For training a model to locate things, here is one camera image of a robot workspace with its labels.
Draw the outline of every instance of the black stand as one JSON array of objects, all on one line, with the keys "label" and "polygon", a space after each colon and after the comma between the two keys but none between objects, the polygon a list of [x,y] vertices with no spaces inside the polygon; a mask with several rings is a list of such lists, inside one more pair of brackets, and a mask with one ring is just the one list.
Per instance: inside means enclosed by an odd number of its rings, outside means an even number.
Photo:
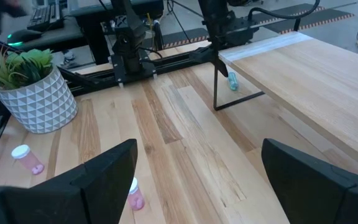
[{"label": "black stand", "polygon": [[249,96],[245,96],[245,97],[243,97],[241,99],[234,100],[234,101],[229,102],[229,103],[225,103],[225,104],[223,104],[221,106],[216,106],[217,105],[217,100],[218,100],[218,67],[215,64],[214,64],[214,67],[215,67],[214,68],[215,69],[215,75],[214,75],[214,109],[216,111],[228,108],[230,106],[236,105],[238,103],[245,102],[247,100],[251,100],[251,99],[253,99],[255,97],[258,97],[258,96],[261,96],[261,95],[265,94],[264,92],[260,91],[260,92],[251,94]]},{"label": "black stand", "polygon": [[[294,27],[293,27],[293,30],[294,31],[298,31],[299,30],[299,25],[300,25],[300,22],[301,22],[301,19],[297,19],[295,21],[295,24],[294,24]],[[245,101],[248,101],[248,100],[251,100],[253,98],[256,98],[258,96],[262,96],[264,95],[265,93],[263,91],[259,91],[257,93],[254,93],[254,94],[251,94],[249,96],[245,96],[243,98],[240,98],[238,100],[234,100],[232,102],[228,102],[228,103],[225,103],[223,105],[220,105],[220,106],[217,106],[218,104],[218,66],[219,66],[219,57],[218,57],[218,51],[216,50],[219,46],[218,45],[215,45],[214,48],[214,110],[216,111],[219,111],[219,110],[222,110],[222,109],[225,109],[225,108],[228,108],[230,106],[233,106],[233,105],[236,105],[238,103],[242,103],[242,102],[245,102]]]}]

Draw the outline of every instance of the concrete floor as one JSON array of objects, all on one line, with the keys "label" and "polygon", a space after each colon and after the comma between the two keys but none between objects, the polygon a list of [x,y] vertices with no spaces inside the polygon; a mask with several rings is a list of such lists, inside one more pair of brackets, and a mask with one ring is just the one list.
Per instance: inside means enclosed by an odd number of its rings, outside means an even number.
[{"label": "concrete floor", "polygon": [[[198,1],[195,0],[177,0],[178,2],[192,8],[193,10],[201,13]],[[281,9],[284,7],[294,6],[302,3],[313,4],[314,0],[265,0],[264,5],[259,3],[252,3],[244,7],[231,7],[231,9],[236,13],[237,17],[246,16],[249,10],[252,7],[258,6],[268,10]],[[350,50],[352,52],[358,53],[356,46],[356,34],[358,30],[358,0],[321,0],[320,6],[325,8],[333,8],[336,10],[350,12],[356,16],[345,19],[342,21],[332,22],[325,24],[323,26],[314,27],[307,30],[302,30],[301,32],[314,37],[316,39],[325,41],[327,43],[337,45],[344,49]],[[201,18],[188,10],[182,8],[179,5],[174,6],[174,11],[178,16],[182,26],[185,30],[195,29],[203,27],[201,24]],[[5,17],[4,21],[8,21],[10,18]],[[176,21],[173,15],[167,15],[167,11],[164,13],[164,16],[160,20],[163,34],[172,34],[175,32],[181,32],[180,26]],[[18,25],[18,29],[22,29],[22,24]],[[7,29],[6,23],[2,24],[2,33],[4,29]],[[273,37],[277,33],[272,32],[271,30],[261,28],[258,32],[255,33],[253,41],[266,39]],[[79,47],[72,50],[76,56],[75,63],[85,64],[93,61],[90,50],[88,46]],[[59,52],[55,53],[54,62],[60,63],[62,61],[63,55]]]}]

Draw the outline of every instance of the desk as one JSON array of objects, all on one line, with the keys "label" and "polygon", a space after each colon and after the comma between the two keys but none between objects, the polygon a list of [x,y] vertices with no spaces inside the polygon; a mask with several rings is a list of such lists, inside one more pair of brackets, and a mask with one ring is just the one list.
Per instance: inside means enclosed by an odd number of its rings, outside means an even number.
[{"label": "desk", "polygon": [[[208,45],[167,49],[163,56]],[[111,68],[99,65],[79,71]],[[219,103],[258,89],[237,75],[239,91],[219,76]],[[264,138],[274,138],[358,174],[358,163],[264,95],[214,111],[209,63],[138,83],[76,97],[79,112],[62,129],[27,132],[14,118],[0,138],[0,185],[30,187],[69,170],[129,138],[138,140],[135,176],[147,201],[121,223],[288,223],[260,158]],[[45,163],[37,176],[10,152],[28,144]]]},{"label": "desk", "polygon": [[358,161],[358,54],[292,32],[219,57]]},{"label": "desk", "polygon": [[[67,15],[66,10],[63,10],[63,15]],[[12,23],[15,23],[12,27],[15,27],[16,29],[26,29],[30,18],[31,16],[23,16],[12,19]],[[77,21],[74,18],[68,17],[63,21],[63,23],[63,28],[48,30],[41,36],[41,38],[23,43],[22,45],[17,46],[17,48],[25,51],[31,49],[51,49],[58,52],[64,49],[72,49],[88,45],[84,35],[80,31]],[[7,40],[6,31],[9,31],[8,34],[11,34],[17,30],[4,30],[4,33],[0,36],[0,40],[3,42],[6,42]]]},{"label": "desk", "polygon": [[[112,10],[110,0],[102,1],[109,10]],[[162,0],[132,0],[131,2],[138,15],[149,12],[150,16],[154,15],[153,17],[157,18],[163,13]],[[100,23],[111,21],[114,11],[107,12],[98,0],[68,0],[67,6],[69,15],[74,16],[83,28],[96,64],[108,63],[110,53]]]}]

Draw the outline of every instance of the wooden table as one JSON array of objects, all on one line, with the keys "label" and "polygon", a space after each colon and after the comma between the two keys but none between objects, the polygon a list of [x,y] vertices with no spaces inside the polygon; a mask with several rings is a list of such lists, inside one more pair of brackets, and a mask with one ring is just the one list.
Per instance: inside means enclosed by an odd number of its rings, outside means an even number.
[{"label": "wooden table", "polygon": [[219,57],[358,161],[358,54],[292,32]]},{"label": "wooden table", "polygon": [[[173,55],[207,42],[167,49]],[[100,65],[80,71],[111,68]],[[259,91],[240,75],[239,91],[219,76],[219,103]],[[260,147],[274,138],[358,174],[358,162],[281,107],[260,96],[215,112],[209,63],[76,97],[79,112],[62,129],[31,134],[14,118],[0,139],[0,185],[31,187],[125,141],[138,140],[135,176],[147,201],[121,223],[288,223],[267,180]],[[10,152],[28,144],[45,163],[31,175]]]}]

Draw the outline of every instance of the white plant pot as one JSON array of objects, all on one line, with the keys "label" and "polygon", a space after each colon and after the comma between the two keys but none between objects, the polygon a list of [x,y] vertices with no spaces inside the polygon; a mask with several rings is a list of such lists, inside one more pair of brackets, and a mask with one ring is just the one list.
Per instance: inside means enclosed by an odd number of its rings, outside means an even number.
[{"label": "white plant pot", "polygon": [[16,90],[0,90],[0,100],[32,133],[49,133],[68,124],[78,108],[57,67],[37,83]]}]

